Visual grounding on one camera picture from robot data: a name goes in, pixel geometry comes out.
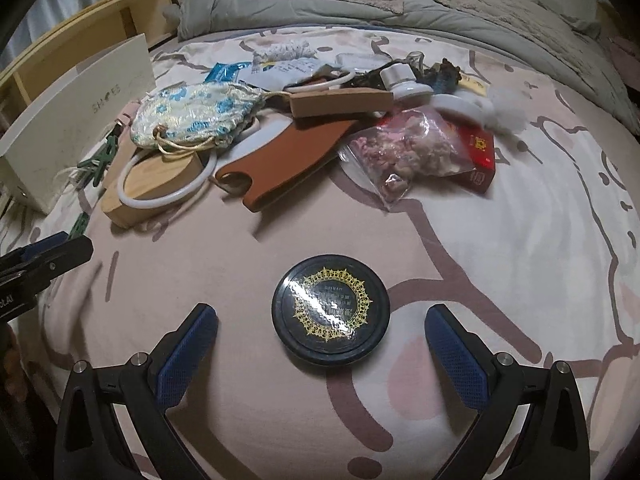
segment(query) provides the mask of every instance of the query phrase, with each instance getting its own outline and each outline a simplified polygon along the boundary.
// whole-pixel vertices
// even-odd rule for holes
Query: wooden bed frame
[[[0,73],[0,134],[56,79],[138,34],[149,49],[172,37],[162,9],[177,0],[101,0],[41,36]]]

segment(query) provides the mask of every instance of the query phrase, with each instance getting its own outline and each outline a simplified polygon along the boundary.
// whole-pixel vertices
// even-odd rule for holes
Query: red box
[[[495,175],[493,134],[474,126],[461,126],[458,124],[450,124],[450,126],[458,132],[458,136],[466,146],[476,168],[473,171],[447,178],[476,193],[485,193]]]

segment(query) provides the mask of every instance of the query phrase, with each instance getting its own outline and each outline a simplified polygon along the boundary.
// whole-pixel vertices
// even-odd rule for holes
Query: human hand
[[[4,368],[4,389],[18,402],[24,402],[27,399],[27,381],[20,364],[20,351],[18,349],[18,341],[14,331],[10,326],[6,329],[11,336],[11,346],[2,356],[2,368]]]

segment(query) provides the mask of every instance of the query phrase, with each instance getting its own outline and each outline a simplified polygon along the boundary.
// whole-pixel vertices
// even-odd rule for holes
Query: blue gripper pad
[[[199,314],[190,320],[196,309],[200,310]],[[157,374],[156,404],[163,411],[180,403],[217,331],[216,311],[207,304],[199,303],[180,328],[172,333],[184,335],[176,342]]]
[[[22,253],[22,260],[24,262],[28,262],[33,260],[34,257],[38,256],[38,254],[43,253],[44,251],[48,251],[58,245],[63,244],[69,238],[69,235],[64,231],[60,231],[54,235],[51,235],[43,240],[37,241],[31,245],[27,245],[24,248],[24,252]]]
[[[463,404],[482,411],[489,403],[487,376],[437,306],[427,311],[424,333]]]

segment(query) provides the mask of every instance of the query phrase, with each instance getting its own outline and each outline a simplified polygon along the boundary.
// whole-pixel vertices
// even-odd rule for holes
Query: metal screw
[[[502,366],[511,366],[513,364],[513,356],[507,352],[500,352],[495,357]]]
[[[131,356],[131,359],[129,361],[134,366],[142,366],[144,363],[146,363],[147,358],[148,355],[144,352],[137,352]]]
[[[558,361],[556,363],[556,368],[561,374],[567,374],[571,371],[571,367],[569,366],[569,364],[565,363],[564,361]]]
[[[76,374],[81,374],[85,370],[86,370],[86,361],[78,361],[76,364],[74,364],[74,372]]]

